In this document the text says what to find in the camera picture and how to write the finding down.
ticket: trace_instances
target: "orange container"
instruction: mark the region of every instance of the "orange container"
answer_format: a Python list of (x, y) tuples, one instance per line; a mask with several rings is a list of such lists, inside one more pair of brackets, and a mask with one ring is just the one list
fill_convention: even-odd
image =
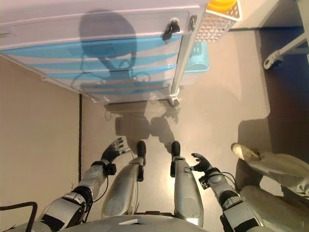
[(237, 0), (211, 0), (207, 4), (207, 9), (219, 13), (226, 13), (236, 2)]

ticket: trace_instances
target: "blue stripe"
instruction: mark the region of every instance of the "blue stripe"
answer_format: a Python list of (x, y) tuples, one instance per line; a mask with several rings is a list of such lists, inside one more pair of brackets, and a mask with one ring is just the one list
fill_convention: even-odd
[(138, 94), (146, 93), (152, 91), (159, 91), (166, 89), (168, 87), (152, 88), (152, 89), (136, 89), (136, 90), (126, 90), (126, 91), (104, 91), (104, 92), (88, 92), (90, 94), (103, 94), (103, 95), (127, 95), (127, 94)]
[(133, 83), (124, 83), (124, 84), (115, 84), (115, 85), (81, 85), (81, 88), (131, 88), (131, 87), (145, 87), (145, 86), (151, 86), (151, 85), (159, 85), (164, 84), (169, 80), (162, 80), (162, 81), (149, 81), (149, 82), (133, 82)]
[[(172, 43), (179, 40), (181, 37), (181, 35), (172, 36), (169, 42)], [(8, 49), (2, 50), (2, 52), (8, 55), (37, 58), (99, 58), (135, 54), (136, 52), (164, 45), (165, 42), (162, 38), (157, 36), (147, 38), (57, 43)]]
[(155, 67), (148, 69), (132, 69), (120, 71), (101, 71), (101, 72), (78, 72), (78, 73), (47, 73), (47, 76), (57, 79), (66, 80), (86, 80), (86, 81), (101, 81), (101, 80), (130, 80), (134, 77), (142, 77), (162, 73), (171, 69), (175, 69), (176, 65), (163, 67)]
[(165, 60), (177, 55), (177, 53), (167, 55), (157, 55), (148, 57), (124, 58), (124, 59), (109, 59), (109, 60), (84, 60), (78, 62), (66, 63), (44, 63), (44, 64), (28, 64), (36, 68), (43, 69), (58, 69), (58, 70), (94, 70), (94, 69), (108, 69), (116, 70), (123, 68), (131, 68), (133, 66), (140, 66), (144, 64), (155, 63), (160, 60)]

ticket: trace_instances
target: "drawer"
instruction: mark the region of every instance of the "drawer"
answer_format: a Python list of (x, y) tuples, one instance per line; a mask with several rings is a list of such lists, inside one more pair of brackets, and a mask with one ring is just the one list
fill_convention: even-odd
[(134, 57), (122, 59), (96, 59), (80, 60), (64, 63), (27, 64), (44, 73), (71, 73), (76, 71), (106, 70), (116, 71), (119, 69), (148, 68), (177, 64), (178, 53), (157, 55), (148, 57)]
[(116, 102), (138, 102), (166, 99), (170, 94), (169, 87), (150, 87), (146, 89), (136, 90), (122, 90), (101, 93), (86, 93), (89, 97), (93, 98), (96, 102), (101, 104), (109, 104)]
[(155, 89), (171, 87), (173, 79), (162, 80), (162, 81), (132, 81), (130, 83), (119, 83), (119, 84), (82, 84), (80, 85), (80, 91), (89, 94), (108, 94), (111, 92), (127, 92), (135, 90)]
[(80, 89), (82, 85), (120, 85), (133, 82), (153, 82), (174, 78), (176, 65), (126, 71), (47, 74), (62, 84)]
[[(159, 55), (168, 55), (168, 54), (174, 54), (178, 53), (180, 49), (181, 44), (181, 38), (176, 39), (174, 41), (170, 41), (168, 44), (165, 44), (163, 46), (157, 46), (152, 49), (143, 50), (136, 52), (135, 57), (149, 57), (149, 56), (159, 56)], [(82, 58), (38, 58), (38, 57), (23, 57), (23, 56), (17, 56), (10, 54), (10, 56), (14, 59), (19, 60), (20, 62), (24, 64), (47, 64), (47, 63), (65, 63), (65, 62), (82, 62), (82, 61), (94, 61), (98, 60), (98, 58), (88, 58), (88, 57), (82, 57)], [(117, 56), (117, 59), (128, 59), (131, 58), (132, 55), (126, 54), (123, 56)]]
[(0, 38), (0, 50), (76, 40), (161, 36), (174, 18), (179, 21), (181, 31), (178, 33), (183, 34), (187, 31), (189, 16), (199, 12), (199, 5), (116, 12), (98, 7), (83, 14), (0, 23), (0, 30), (9, 34)]
[[(181, 35), (175, 35), (170, 39), (170, 42), (172, 43), (180, 39)], [(150, 37), (57, 43), (8, 49), (1, 52), (7, 55), (32, 58), (115, 58), (128, 54), (135, 56), (137, 52), (165, 45), (161, 37)]]

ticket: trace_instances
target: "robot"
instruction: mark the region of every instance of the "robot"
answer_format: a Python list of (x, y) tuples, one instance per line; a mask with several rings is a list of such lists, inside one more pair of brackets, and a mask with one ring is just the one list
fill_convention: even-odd
[(108, 175), (115, 175), (115, 158), (130, 152), (124, 148), (123, 140), (116, 139), (85, 172), (84, 178), (73, 191), (51, 202), (39, 218), (34, 221), (37, 205), (24, 204), (0, 207), (8, 210), (33, 206), (29, 223), (11, 228), (10, 232), (199, 232), (203, 226), (204, 208), (193, 172), (203, 172), (199, 179), (204, 189), (211, 188), (220, 204), (223, 214), (220, 220), (226, 232), (271, 231), (261, 222), (259, 216), (228, 184), (224, 173), (202, 155), (194, 153), (198, 164), (189, 166), (180, 156), (180, 144), (172, 144), (170, 175), (175, 178), (174, 214), (147, 211), (136, 213), (134, 193), (137, 182), (143, 181), (146, 165), (146, 145), (137, 144), (138, 157), (132, 159), (115, 178), (104, 204), (102, 219), (86, 222), (91, 206), (96, 202), (99, 189)]

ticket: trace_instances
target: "white cabinet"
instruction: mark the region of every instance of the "white cabinet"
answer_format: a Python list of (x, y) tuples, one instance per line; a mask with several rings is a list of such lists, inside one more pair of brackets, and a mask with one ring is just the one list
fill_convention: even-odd
[[(55, 13), (49, 9), (61, 7), (58, 1), (49, 7), (22, 3), (16, 9), (7, 1), (0, 52), (102, 104), (176, 97), (206, 5), (116, 0), (85, 6), (66, 0)], [(8, 14), (14, 10), (20, 12), (15, 18)]]

